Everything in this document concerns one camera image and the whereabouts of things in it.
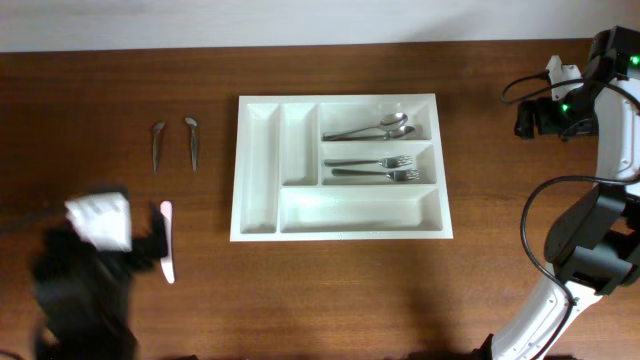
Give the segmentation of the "small steel teaspoon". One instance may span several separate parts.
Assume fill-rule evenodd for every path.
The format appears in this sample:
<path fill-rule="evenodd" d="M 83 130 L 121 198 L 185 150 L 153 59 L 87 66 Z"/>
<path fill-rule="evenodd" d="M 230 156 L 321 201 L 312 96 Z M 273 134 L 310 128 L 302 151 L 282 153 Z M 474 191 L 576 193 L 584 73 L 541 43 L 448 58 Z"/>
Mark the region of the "small steel teaspoon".
<path fill-rule="evenodd" d="M 198 169 L 198 122 L 192 117 L 185 117 L 185 123 L 190 129 L 190 150 L 191 150 L 191 164 L 194 172 Z"/>
<path fill-rule="evenodd" d="M 160 137 L 165 125 L 165 122 L 158 122 L 152 127 L 152 166 L 154 173 L 157 173 L 159 168 Z"/>

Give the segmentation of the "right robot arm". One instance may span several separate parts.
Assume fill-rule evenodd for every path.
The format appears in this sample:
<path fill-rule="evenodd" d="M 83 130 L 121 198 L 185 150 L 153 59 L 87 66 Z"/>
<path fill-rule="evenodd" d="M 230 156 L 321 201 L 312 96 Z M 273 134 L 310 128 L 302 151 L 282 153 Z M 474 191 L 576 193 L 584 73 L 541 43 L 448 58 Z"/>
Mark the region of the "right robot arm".
<path fill-rule="evenodd" d="M 615 26 L 594 36 L 585 70 L 550 59 L 547 87 L 515 104 L 514 133 L 598 139 L 597 172 L 550 179 L 529 195 L 521 215 L 525 254 L 542 277 L 521 311 L 469 353 L 471 359 L 545 359 L 570 324 L 619 287 L 639 280 L 639 33 Z M 552 224 L 538 259 L 527 237 L 532 205 L 561 183 L 591 189 Z"/>

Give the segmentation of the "steel fork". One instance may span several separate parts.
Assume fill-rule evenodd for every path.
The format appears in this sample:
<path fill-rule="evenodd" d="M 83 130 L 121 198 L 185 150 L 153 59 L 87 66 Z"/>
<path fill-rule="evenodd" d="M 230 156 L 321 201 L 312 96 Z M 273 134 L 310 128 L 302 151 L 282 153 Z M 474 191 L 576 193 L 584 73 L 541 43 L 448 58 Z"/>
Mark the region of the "steel fork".
<path fill-rule="evenodd" d="M 385 157 L 381 159 L 350 159 L 350 160 L 327 159 L 324 161 L 324 165 L 327 167 L 379 165 L 386 169 L 400 168 L 407 165 L 411 165 L 412 163 L 413 163 L 413 158 L 409 155 Z"/>
<path fill-rule="evenodd" d="M 362 171 L 349 169 L 333 169 L 334 176 L 384 176 L 395 182 L 408 182 L 420 178 L 420 171 L 417 169 L 393 170 L 393 171 Z"/>

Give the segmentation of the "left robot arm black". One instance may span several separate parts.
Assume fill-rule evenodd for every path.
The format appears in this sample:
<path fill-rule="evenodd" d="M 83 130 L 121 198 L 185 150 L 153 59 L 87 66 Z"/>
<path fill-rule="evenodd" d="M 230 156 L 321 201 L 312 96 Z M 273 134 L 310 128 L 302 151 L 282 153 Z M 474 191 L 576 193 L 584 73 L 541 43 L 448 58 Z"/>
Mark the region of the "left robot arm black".
<path fill-rule="evenodd" d="M 38 359 L 126 360 L 136 356 L 129 327 L 129 290 L 138 272 L 168 255 L 166 218 L 150 208 L 150 230 L 132 234 L 126 190 L 65 201 L 64 223 L 44 233 L 32 266 L 44 323 L 36 332 Z"/>

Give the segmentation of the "steel spoon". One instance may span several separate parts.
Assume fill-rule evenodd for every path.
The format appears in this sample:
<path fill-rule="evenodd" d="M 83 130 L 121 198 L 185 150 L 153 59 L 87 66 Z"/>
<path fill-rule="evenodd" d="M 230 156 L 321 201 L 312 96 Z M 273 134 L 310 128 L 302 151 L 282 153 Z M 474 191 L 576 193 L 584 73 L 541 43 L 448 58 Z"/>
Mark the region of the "steel spoon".
<path fill-rule="evenodd" d="M 382 135 L 369 135 L 369 136 L 350 136 L 350 137 L 341 137 L 337 138 L 337 141 L 369 141 L 369 140 L 394 140 L 405 138 L 412 133 L 414 133 L 416 129 L 409 125 L 403 125 L 394 130 L 385 132 Z"/>
<path fill-rule="evenodd" d="M 366 126 L 364 128 L 348 130 L 343 132 L 324 133 L 322 135 L 322 140 L 333 141 L 333 140 L 343 138 L 347 135 L 351 135 L 351 134 L 355 134 L 355 133 L 359 133 L 367 130 L 373 130 L 373 129 L 377 129 L 383 132 L 389 132 L 405 125 L 408 122 L 408 120 L 409 120 L 409 116 L 403 112 L 387 114 L 380 120 L 379 123 L 371 126 Z"/>

